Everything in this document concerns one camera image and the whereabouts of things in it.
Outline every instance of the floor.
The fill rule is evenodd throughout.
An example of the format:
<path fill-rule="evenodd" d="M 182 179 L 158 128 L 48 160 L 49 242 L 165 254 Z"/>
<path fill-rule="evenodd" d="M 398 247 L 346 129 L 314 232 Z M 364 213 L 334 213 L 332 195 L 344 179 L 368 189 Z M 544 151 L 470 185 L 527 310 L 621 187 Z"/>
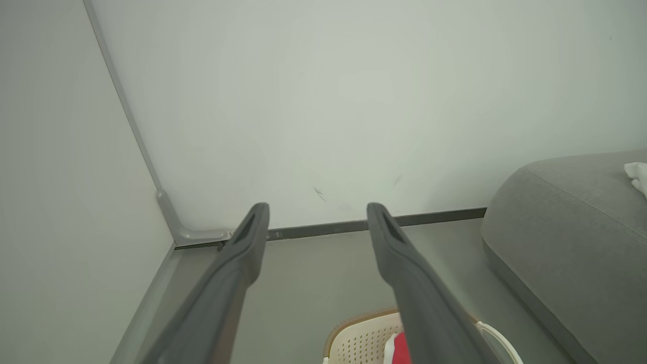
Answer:
<path fill-rule="evenodd" d="M 475 219 L 404 232 L 465 309 L 505 335 L 524 363 L 572 363 L 489 269 L 480 226 L 481 219 Z M 148 342 L 217 253 L 199 248 L 175 254 L 178 264 Z M 247 291 L 231 363 L 320 363 L 326 338 L 338 323 L 394 305 L 367 231 L 268 242 L 261 275 Z"/>

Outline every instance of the white plastic basket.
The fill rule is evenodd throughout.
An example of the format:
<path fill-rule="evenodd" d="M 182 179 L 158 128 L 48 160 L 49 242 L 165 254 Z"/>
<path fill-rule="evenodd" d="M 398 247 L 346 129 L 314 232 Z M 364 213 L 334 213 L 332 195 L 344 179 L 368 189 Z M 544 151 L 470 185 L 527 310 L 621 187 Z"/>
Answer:
<path fill-rule="evenodd" d="M 512 344 L 495 328 L 474 319 L 481 335 L 496 340 L 502 350 L 504 363 L 523 364 Z M 323 350 L 323 364 L 383 364 L 384 345 L 393 334 L 404 330 L 396 308 L 370 312 L 339 324 L 328 335 Z"/>

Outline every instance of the white wall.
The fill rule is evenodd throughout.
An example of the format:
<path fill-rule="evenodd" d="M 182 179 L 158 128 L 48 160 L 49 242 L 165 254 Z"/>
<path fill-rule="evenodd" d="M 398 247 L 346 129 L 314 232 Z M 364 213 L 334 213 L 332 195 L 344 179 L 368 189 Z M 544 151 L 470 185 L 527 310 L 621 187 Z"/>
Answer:
<path fill-rule="evenodd" d="M 107 363 L 172 244 L 81 0 L 0 3 L 0 363 Z"/>
<path fill-rule="evenodd" d="M 525 163 L 647 147 L 645 1 L 93 3 L 196 229 L 482 207 Z"/>

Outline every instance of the dark gray baseboard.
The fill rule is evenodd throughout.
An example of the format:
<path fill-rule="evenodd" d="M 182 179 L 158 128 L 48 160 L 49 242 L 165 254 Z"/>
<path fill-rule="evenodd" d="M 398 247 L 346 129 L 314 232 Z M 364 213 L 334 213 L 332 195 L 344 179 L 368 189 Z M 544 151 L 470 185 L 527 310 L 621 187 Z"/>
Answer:
<path fill-rule="evenodd" d="M 485 207 L 481 207 L 478 209 L 431 212 L 429 214 L 397 216 L 395 218 L 395 221 L 397 221 L 398 225 L 400 226 L 411 226 L 411 225 L 423 225 L 426 223 L 470 220 L 470 219 L 482 218 L 485 215 L 485 210 L 486 210 Z M 368 230 L 368 224 L 366 220 L 325 223 L 321 225 L 308 225 L 308 226 L 299 226 L 299 227 L 284 227 L 282 229 L 272 229 L 268 231 L 267 241 L 307 238 L 309 236 L 331 235 L 331 234 L 340 234 L 340 233 L 352 233 L 353 231 L 365 231 L 365 230 Z M 182 246 L 182 247 L 176 247 L 175 250 L 189 249 L 194 247 L 219 246 L 219 245 L 223 245 L 223 243 L 225 242 L 214 242 L 214 243 Z"/>

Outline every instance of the white cloth on sofa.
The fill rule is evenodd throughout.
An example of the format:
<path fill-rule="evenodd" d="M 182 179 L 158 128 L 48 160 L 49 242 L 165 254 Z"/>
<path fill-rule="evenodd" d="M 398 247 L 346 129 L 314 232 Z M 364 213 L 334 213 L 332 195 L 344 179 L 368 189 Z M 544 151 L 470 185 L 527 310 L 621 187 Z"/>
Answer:
<path fill-rule="evenodd" d="M 624 171 L 631 178 L 631 185 L 647 198 L 647 163 L 627 163 L 624 165 Z"/>

